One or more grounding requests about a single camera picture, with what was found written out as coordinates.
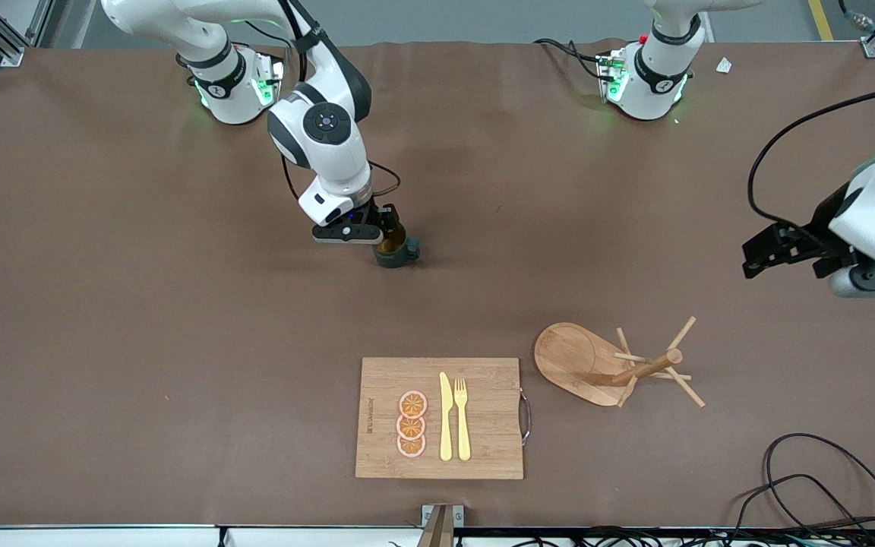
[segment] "toy orange slice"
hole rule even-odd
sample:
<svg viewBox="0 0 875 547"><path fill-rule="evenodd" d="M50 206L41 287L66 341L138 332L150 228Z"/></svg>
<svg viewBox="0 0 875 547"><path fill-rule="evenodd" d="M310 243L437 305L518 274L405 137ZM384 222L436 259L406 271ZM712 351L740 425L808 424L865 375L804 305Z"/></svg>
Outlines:
<svg viewBox="0 0 875 547"><path fill-rule="evenodd" d="M428 409L428 399L420 391L407 391L400 395L400 415L403 418L421 418Z"/></svg>
<svg viewBox="0 0 875 547"><path fill-rule="evenodd" d="M424 447L427 446L427 441L425 439L424 436L421 436L420 439L409 441L398 437L396 439L396 450L406 457L420 456L420 454L424 453Z"/></svg>
<svg viewBox="0 0 875 547"><path fill-rule="evenodd" d="M424 434L425 426L426 423L424 423L423 418L404 418L404 416L398 416L398 419L396 419L396 433L400 438L409 441L420 439L421 435Z"/></svg>

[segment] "yellow knife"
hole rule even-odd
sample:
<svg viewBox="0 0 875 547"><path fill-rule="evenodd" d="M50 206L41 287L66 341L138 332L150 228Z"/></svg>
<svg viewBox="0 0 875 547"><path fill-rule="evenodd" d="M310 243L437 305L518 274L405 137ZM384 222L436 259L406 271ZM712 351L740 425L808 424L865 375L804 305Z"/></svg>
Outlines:
<svg viewBox="0 0 875 547"><path fill-rule="evenodd" d="M448 415L453 407L451 382L447 380L447 374L441 373L441 459L444 461L451 461L451 427L448 425Z"/></svg>

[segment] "bamboo cutting board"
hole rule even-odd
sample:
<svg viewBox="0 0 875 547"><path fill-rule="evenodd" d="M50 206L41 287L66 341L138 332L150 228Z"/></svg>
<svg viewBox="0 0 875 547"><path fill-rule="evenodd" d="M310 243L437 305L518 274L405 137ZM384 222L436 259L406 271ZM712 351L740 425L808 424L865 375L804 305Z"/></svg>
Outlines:
<svg viewBox="0 0 875 547"><path fill-rule="evenodd" d="M441 461L441 382L444 372L468 382L472 458L458 458L458 409L449 425L454 457ZM416 390L428 399L427 446L419 457L396 450L400 395ZM521 479L522 435L518 422L520 381L515 358L364 357L357 431L357 477L378 479Z"/></svg>

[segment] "yellow fork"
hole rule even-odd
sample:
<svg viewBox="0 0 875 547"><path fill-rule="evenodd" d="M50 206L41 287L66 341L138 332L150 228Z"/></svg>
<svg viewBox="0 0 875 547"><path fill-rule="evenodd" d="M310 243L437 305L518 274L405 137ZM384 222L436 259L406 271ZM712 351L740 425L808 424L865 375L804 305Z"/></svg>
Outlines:
<svg viewBox="0 0 875 547"><path fill-rule="evenodd" d="M468 419L465 418L465 405L468 404L465 378L454 378L454 404L458 406L458 458L468 461L472 458L472 441L468 437Z"/></svg>

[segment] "brown table mat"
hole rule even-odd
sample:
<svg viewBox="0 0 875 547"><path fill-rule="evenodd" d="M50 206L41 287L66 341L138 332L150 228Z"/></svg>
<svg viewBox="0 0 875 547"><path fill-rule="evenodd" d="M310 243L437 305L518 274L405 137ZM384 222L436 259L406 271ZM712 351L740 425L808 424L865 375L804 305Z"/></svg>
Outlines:
<svg viewBox="0 0 875 547"><path fill-rule="evenodd" d="M740 268L766 225L751 160L875 90L857 45L705 46L687 98L646 124L541 46L346 54L374 87L368 155L402 174L422 243L403 270L312 242L264 122L213 122L172 52L31 49L0 73L0 523L393 525L446 501L482 526L730 525L781 433L875 470L875 301L804 264ZM874 152L875 101L828 115L771 153L758 200L804 222ZM557 321L656 354L688 315L705 409L669 381L594 407L532 364ZM363 356L520 357L525 480L354 478ZM775 471L875 513L826 454L796 443ZM836 516L815 489L787 496ZM747 518L786 523L768 503Z"/></svg>

